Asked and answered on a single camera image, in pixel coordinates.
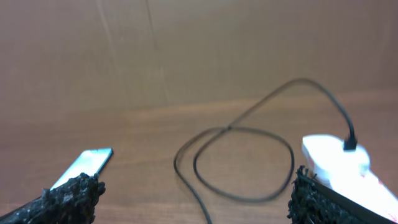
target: wall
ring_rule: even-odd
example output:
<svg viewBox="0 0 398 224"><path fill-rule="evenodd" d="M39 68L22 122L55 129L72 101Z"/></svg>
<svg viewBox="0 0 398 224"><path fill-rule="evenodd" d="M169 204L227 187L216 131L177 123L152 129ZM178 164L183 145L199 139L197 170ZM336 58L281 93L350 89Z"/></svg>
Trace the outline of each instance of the wall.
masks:
<svg viewBox="0 0 398 224"><path fill-rule="evenodd" d="M2 0L0 123L398 85L398 2Z"/></svg>

